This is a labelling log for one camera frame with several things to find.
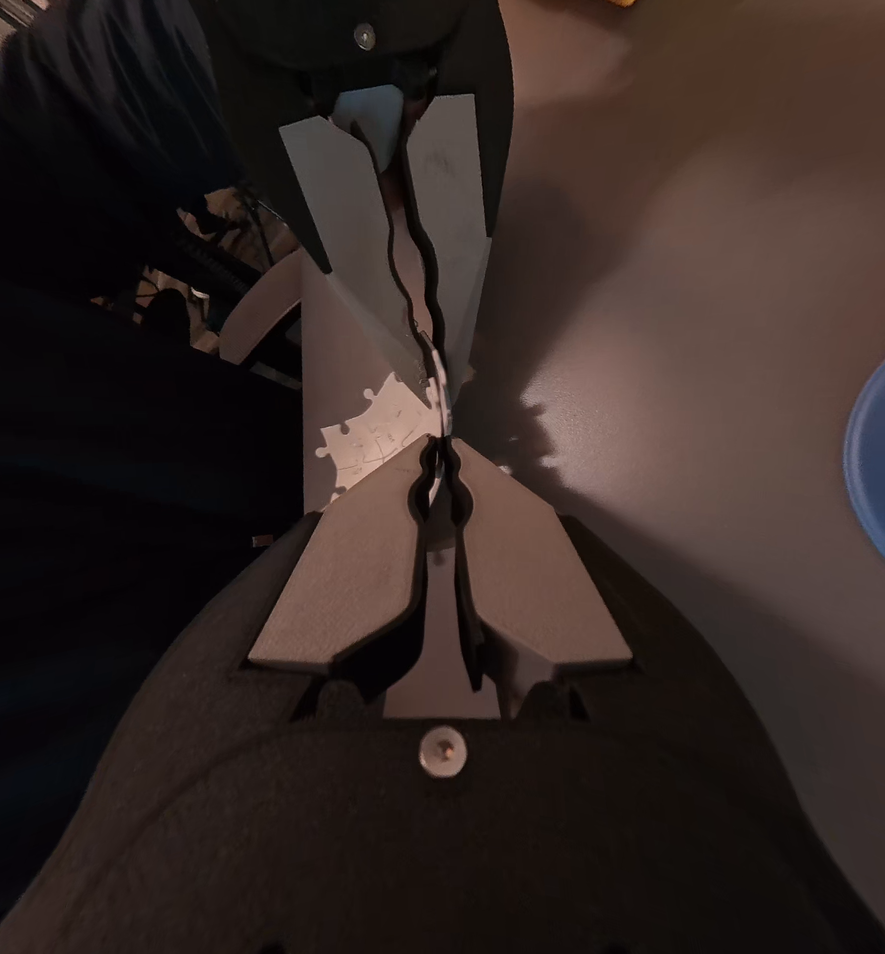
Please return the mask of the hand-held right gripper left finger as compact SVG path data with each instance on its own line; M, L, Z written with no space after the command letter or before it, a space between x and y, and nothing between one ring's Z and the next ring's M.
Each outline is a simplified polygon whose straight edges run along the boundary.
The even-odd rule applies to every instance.
M425 524L440 441L419 437L321 513L247 661L352 683L370 702L423 646Z

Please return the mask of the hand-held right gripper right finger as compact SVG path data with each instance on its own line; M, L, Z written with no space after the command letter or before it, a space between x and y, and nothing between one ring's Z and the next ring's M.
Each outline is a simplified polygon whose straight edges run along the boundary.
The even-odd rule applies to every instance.
M548 503L458 438L446 441L460 649L501 717L538 684L618 671L626 638Z

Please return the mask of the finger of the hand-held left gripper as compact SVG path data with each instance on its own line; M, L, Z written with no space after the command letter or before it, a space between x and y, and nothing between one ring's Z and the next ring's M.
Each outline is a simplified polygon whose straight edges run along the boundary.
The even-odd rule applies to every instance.
M436 96L412 127L404 157L434 341L446 362L449 387L461 388L492 244L475 96Z
M345 90L330 116L278 129L341 302L411 389L424 388L424 352L395 271L393 222L380 188L399 144L403 93L394 85Z

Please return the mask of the single white puzzle piece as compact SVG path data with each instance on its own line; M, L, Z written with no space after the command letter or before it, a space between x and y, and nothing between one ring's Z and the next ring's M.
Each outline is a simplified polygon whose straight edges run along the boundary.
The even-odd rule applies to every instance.
M420 503L423 517L428 519L441 489L451 483L451 429L445 423L441 425L439 436L431 436L428 439L422 463L423 489L420 491Z

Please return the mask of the assembled curved puzzle section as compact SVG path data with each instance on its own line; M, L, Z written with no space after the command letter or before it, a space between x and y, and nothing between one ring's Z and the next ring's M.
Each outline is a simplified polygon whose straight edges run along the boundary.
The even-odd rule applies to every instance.
M316 457L329 459L335 476L332 502L363 478L397 456L418 438L443 437L451 432L451 402L445 378L432 378L419 399L390 373L381 387L366 388L368 406L361 414L320 430L323 444Z

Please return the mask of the person's left forearm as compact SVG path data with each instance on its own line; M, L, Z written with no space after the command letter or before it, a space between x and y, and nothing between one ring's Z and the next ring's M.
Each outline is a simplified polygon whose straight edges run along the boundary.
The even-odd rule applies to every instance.
M87 300L150 267L248 290L178 216L243 177L191 2L54 2L1 47L1 280Z

